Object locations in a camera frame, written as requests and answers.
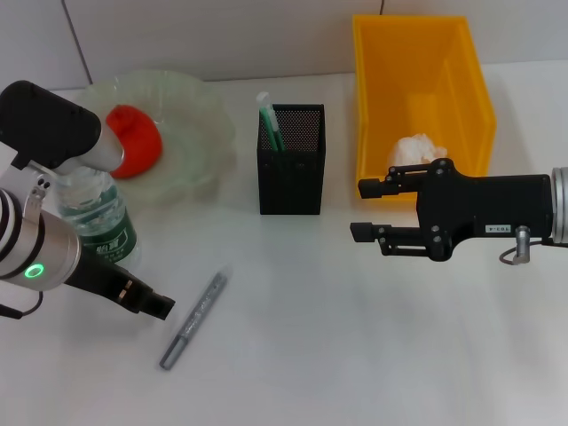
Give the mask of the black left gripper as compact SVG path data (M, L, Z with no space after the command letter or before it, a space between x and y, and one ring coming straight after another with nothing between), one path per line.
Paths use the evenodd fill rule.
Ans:
M166 320L175 305L169 297L156 293L127 270L84 251L65 284L102 296L127 311Z

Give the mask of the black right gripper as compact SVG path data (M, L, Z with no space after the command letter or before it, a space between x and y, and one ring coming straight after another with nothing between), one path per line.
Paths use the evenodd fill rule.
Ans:
M351 223L352 238L379 244L384 256L428 257L445 262L458 244L475 238L513 238L519 226L533 238L552 233L550 177L468 177L452 162L391 166L384 180L358 182L362 199L417 193L419 227Z

